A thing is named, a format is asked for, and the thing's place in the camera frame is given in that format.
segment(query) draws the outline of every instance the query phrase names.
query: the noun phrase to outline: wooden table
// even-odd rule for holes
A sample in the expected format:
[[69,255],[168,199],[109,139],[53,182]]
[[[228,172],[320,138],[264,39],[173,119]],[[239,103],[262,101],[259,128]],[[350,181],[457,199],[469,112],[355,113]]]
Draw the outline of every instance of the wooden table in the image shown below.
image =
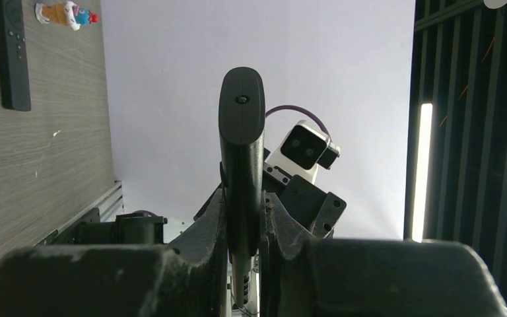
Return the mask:
[[[114,184],[102,23],[76,32],[43,25],[35,3],[23,1],[32,111],[0,101],[0,258],[43,239]],[[77,4],[100,15],[99,0]]]

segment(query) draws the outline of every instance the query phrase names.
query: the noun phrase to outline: tube light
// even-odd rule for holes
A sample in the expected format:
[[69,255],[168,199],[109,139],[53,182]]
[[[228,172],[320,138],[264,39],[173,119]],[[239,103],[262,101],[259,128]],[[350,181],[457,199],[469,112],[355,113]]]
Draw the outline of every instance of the tube light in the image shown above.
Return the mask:
[[430,131],[432,129],[432,104],[421,106],[419,124],[419,144],[417,148],[417,176],[415,177],[415,197],[413,200],[413,219],[411,239],[423,241],[424,212],[426,209],[426,185],[428,184],[428,155],[430,153]]

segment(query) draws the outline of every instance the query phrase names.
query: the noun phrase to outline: white backdrop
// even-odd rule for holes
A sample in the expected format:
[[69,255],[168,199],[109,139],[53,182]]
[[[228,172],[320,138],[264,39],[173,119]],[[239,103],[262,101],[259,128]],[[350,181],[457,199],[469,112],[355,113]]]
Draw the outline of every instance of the white backdrop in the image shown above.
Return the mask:
[[[342,149],[316,185],[348,203],[335,236],[401,238],[411,0],[102,2],[116,176],[126,211],[191,219],[219,182],[225,73],[256,69],[267,109],[313,111]],[[267,120],[272,151],[302,115]]]

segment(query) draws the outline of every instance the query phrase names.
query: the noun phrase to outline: purple cable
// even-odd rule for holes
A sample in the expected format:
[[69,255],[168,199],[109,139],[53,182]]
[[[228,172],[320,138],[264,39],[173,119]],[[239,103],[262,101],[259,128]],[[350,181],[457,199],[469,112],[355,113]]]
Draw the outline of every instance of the purple cable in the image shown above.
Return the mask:
[[301,114],[304,114],[305,116],[308,116],[310,119],[312,119],[317,125],[318,127],[320,127],[320,129],[329,136],[329,138],[331,139],[331,135],[329,134],[329,131],[327,130],[327,128],[325,127],[325,124],[323,124],[323,122],[313,113],[311,113],[309,110],[307,109],[304,109],[303,107],[299,107],[299,106],[293,106],[292,104],[283,104],[282,106],[276,106],[274,108],[271,108],[269,109],[269,111],[267,111],[265,113],[265,117],[269,117],[271,114],[274,114],[275,112],[277,111],[281,111],[281,110],[294,110],[294,111],[297,111],[297,112],[300,112]]
[[137,210],[137,211],[134,211],[133,213],[144,213],[148,217],[158,217],[155,213],[151,213],[150,211],[147,211],[147,210]]

